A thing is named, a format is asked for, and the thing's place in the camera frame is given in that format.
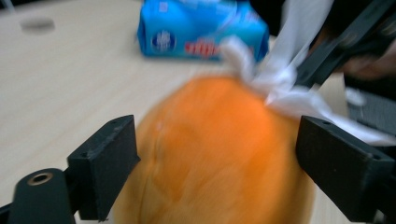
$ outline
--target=black metal bracket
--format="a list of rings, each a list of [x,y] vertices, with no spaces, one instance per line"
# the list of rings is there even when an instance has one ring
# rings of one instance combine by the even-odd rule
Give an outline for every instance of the black metal bracket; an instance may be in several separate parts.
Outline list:
[[[396,37],[396,0],[373,0],[340,36],[321,43],[297,68],[296,86],[323,84],[356,55],[382,55]]]
[[[396,219],[394,154],[310,117],[301,119],[296,154],[301,167],[350,221],[373,222],[377,210],[388,220]]]
[[[11,204],[0,208],[1,224],[70,224],[105,221],[129,173],[140,161],[134,117],[113,119],[67,158],[68,168],[44,169],[17,184]]]

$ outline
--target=person's hand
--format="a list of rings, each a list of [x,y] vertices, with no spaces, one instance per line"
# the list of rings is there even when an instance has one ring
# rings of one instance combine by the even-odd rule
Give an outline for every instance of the person's hand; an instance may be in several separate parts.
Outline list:
[[[360,56],[353,58],[344,64],[341,71],[359,79],[396,77],[396,40],[382,57]]]

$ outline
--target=white table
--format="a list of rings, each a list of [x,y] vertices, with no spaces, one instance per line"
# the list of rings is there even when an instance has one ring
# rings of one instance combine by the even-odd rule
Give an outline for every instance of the white table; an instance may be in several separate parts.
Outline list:
[[[134,114],[138,123],[195,74],[228,69],[144,58],[135,40],[140,6],[132,0],[54,1],[0,12],[0,206],[12,201],[24,176],[64,170],[66,157],[107,121]],[[37,19],[54,27],[21,28]],[[340,88],[338,82],[324,94],[334,101]],[[321,192],[315,207],[312,223],[348,223]]]

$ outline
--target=tissue box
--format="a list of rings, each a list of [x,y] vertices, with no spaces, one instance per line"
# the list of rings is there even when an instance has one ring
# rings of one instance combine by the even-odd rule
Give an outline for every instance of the tissue box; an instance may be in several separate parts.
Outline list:
[[[219,59],[219,43],[236,35],[256,60],[268,51],[269,31],[249,2],[147,0],[137,36],[146,56]]]

